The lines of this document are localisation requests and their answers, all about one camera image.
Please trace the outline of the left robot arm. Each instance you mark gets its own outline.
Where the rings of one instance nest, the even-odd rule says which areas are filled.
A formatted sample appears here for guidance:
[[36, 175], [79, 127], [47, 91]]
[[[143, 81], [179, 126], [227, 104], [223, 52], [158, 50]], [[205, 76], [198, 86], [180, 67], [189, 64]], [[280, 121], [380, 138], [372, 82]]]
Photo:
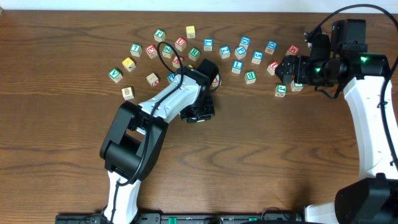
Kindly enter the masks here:
[[204, 59], [198, 68], [179, 68], [153, 98], [119, 107], [99, 152], [110, 180], [102, 223], [136, 221], [141, 182], [159, 158], [169, 123], [176, 116], [188, 123], [209, 120], [215, 113], [210, 86], [218, 74], [217, 65]]

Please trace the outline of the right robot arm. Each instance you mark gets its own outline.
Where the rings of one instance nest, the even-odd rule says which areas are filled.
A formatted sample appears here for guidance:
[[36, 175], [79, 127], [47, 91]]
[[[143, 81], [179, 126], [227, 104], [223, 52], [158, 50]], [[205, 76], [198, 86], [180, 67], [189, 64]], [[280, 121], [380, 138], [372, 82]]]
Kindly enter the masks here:
[[371, 54], [366, 23], [336, 21], [331, 34], [308, 35], [310, 55], [286, 55], [275, 73], [285, 84], [305, 84], [318, 91], [335, 87], [353, 117], [359, 151], [359, 179], [342, 188], [330, 203], [305, 207], [309, 223], [396, 223], [397, 121], [391, 101], [387, 57]]

